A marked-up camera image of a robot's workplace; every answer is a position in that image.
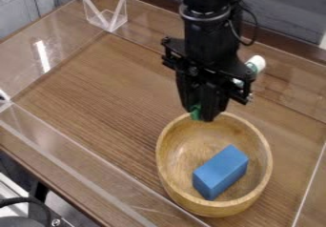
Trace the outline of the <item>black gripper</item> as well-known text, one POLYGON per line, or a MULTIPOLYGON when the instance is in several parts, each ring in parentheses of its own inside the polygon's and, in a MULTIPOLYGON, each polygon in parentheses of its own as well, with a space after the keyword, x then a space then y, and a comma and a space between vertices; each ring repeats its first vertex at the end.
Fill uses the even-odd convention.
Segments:
POLYGON ((228 101, 244 104, 249 100, 251 84, 256 75, 237 57, 241 13, 239 5, 219 10, 195 11, 179 7, 184 36, 164 37, 163 65, 176 73, 180 104, 191 113, 201 105, 200 118, 211 122, 225 110, 228 101), (237 88, 232 79, 244 82, 237 88))

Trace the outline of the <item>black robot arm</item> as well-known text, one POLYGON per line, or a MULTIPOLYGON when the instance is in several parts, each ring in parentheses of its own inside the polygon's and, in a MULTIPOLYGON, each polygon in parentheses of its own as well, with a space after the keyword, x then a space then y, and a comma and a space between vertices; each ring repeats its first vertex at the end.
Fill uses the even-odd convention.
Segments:
POLYGON ((184 36, 164 37, 163 65, 176 73, 183 109, 209 122, 233 100, 247 104, 258 74, 237 57, 241 0, 181 0, 179 16, 184 36))

